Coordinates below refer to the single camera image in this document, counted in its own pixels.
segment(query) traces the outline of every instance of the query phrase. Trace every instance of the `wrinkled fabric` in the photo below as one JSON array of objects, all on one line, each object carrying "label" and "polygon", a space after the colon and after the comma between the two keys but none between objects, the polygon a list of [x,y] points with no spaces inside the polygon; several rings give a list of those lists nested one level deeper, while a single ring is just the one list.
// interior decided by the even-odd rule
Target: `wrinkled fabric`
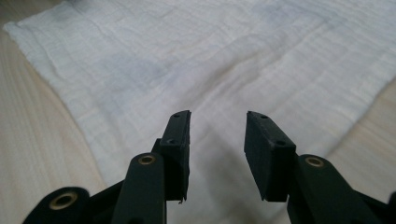
[{"label": "wrinkled fabric", "polygon": [[5,29],[108,185],[189,109],[188,200],[168,204],[168,223],[263,223],[283,203],[260,200],[246,113],[270,116],[299,154],[325,156],[395,77],[395,11],[381,0],[80,0]]}]

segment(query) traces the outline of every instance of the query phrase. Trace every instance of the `wooden surface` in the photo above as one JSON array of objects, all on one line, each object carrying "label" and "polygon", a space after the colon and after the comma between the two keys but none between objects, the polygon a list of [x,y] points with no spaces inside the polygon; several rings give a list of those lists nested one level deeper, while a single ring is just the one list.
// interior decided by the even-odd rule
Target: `wooden surface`
[{"label": "wooden surface", "polygon": [[[0,26],[59,0],[0,1]],[[329,156],[350,185],[386,202],[396,190],[396,81]],[[53,90],[0,32],[0,223],[22,223],[48,193],[106,186],[81,131]],[[285,212],[274,223],[290,223]]]}]

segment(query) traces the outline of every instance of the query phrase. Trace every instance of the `wooden table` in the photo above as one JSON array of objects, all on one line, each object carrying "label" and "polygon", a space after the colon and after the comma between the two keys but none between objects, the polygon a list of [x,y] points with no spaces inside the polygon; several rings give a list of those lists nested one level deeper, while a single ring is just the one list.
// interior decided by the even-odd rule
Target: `wooden table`
[{"label": "wooden table", "polygon": [[[0,25],[59,0],[0,2]],[[396,81],[390,83],[328,159],[350,185],[386,202],[396,190]],[[48,193],[106,187],[81,131],[56,93],[0,32],[0,223],[21,223]],[[285,212],[274,223],[290,223]]]}]

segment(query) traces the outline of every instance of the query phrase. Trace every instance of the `white towel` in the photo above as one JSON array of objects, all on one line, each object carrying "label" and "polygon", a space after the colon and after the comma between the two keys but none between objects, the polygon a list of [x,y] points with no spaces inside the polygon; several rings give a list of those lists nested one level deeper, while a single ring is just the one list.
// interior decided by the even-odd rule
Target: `white towel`
[{"label": "white towel", "polygon": [[395,12],[385,0],[79,0],[5,29],[107,184],[189,109],[188,200],[169,203],[168,222],[262,223],[280,205],[260,201],[248,169],[246,113],[325,156],[395,76]]}]

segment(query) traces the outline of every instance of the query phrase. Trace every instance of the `screw hole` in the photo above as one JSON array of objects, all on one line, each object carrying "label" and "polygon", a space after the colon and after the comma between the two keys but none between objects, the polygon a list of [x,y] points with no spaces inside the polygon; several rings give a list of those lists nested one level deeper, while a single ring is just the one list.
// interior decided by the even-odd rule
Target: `screw hole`
[{"label": "screw hole", "polygon": [[65,192],[54,198],[49,203],[49,208],[52,210],[61,210],[72,205],[77,200],[78,195],[74,191]]},{"label": "screw hole", "polygon": [[150,165],[154,162],[155,162],[155,157],[153,157],[151,155],[147,155],[147,156],[141,157],[139,159],[139,163],[142,165]]},{"label": "screw hole", "polygon": [[324,166],[324,162],[316,157],[308,157],[305,159],[305,162],[315,167]]}]

